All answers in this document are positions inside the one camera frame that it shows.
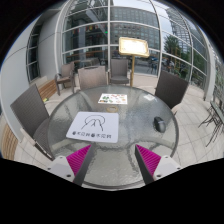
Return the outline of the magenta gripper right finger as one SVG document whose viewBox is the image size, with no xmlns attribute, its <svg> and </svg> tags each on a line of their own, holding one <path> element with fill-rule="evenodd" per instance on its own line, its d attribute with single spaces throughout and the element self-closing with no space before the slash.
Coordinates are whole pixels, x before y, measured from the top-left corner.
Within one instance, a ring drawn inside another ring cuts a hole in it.
<svg viewBox="0 0 224 224">
<path fill-rule="evenodd" d="M 140 145 L 135 145 L 135 157 L 145 184 L 150 184 L 181 169 L 181 166 L 170 156 L 159 156 Z"/>
</svg>

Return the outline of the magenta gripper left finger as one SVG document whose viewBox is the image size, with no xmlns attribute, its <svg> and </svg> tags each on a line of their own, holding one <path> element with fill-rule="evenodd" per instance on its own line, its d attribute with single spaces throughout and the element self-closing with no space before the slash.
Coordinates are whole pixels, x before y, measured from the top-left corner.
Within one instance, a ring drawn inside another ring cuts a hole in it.
<svg viewBox="0 0 224 224">
<path fill-rule="evenodd" d="M 93 156 L 92 146 L 87 145 L 67 157 L 57 157 L 48 166 L 47 171 L 81 186 Z"/>
</svg>

